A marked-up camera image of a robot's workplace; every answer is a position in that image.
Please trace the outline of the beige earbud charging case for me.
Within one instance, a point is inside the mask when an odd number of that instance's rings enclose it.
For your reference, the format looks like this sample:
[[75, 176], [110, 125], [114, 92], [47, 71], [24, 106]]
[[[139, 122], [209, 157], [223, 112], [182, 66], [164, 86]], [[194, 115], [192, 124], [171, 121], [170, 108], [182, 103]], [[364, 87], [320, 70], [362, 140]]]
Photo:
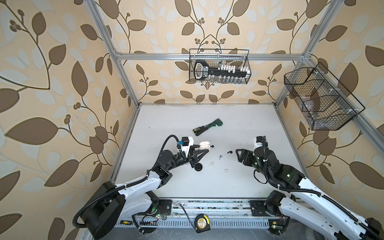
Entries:
[[208, 141], [204, 141], [204, 142], [201, 142], [199, 144], [199, 149], [200, 150], [206, 150], [206, 149], [210, 149], [210, 148], [211, 148], [211, 144]]

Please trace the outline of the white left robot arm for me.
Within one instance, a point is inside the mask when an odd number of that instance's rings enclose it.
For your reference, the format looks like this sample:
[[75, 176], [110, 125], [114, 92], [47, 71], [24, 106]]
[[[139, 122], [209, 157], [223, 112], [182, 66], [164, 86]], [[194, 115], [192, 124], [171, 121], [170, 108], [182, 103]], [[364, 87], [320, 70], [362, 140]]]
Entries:
[[107, 235], [116, 223], [132, 219], [135, 227], [144, 234], [146, 231], [136, 220], [142, 215], [142, 224], [149, 225], [150, 218], [158, 221], [171, 212], [171, 201], [160, 200], [155, 190], [166, 185], [172, 178], [171, 170], [189, 164], [196, 171], [202, 169], [200, 160], [212, 147], [210, 142], [194, 143], [192, 137], [178, 139], [175, 135], [166, 138], [176, 140], [177, 153], [162, 145], [153, 167], [136, 180], [122, 184], [110, 181], [103, 183], [89, 201], [75, 214], [72, 224], [75, 228], [86, 228], [95, 240]]

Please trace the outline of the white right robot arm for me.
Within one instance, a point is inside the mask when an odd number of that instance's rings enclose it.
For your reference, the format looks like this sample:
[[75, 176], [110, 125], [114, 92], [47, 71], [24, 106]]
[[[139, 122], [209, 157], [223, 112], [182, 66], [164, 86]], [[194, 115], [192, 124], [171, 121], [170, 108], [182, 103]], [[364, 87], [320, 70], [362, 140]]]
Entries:
[[303, 173], [279, 162], [265, 136], [254, 139], [253, 151], [237, 149], [238, 161], [254, 168], [275, 188], [262, 210], [283, 215], [312, 228], [328, 240], [380, 240], [382, 225], [364, 218], [326, 195]]

